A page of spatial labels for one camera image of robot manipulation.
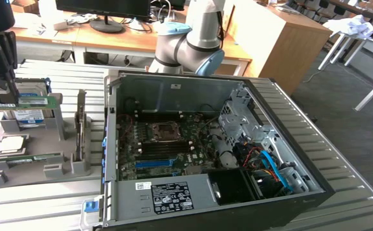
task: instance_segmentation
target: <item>metal table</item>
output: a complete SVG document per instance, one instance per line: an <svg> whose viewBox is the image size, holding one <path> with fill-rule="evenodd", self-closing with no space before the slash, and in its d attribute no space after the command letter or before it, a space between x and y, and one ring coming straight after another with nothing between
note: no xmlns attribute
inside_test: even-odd
<svg viewBox="0 0 373 231"><path fill-rule="evenodd" d="M77 110L78 89L87 90L86 109L94 119L94 173L70 182L0 189L0 230L79 230L82 202L101 193L101 167L97 165L101 165L105 129L105 68L115 67L35 60L21 65L18 77L51 78L54 92L65 94L65 117L71 117ZM338 192L319 208L274 231L373 231L373 188L280 87L268 79L255 78L252 82Z"/></svg>

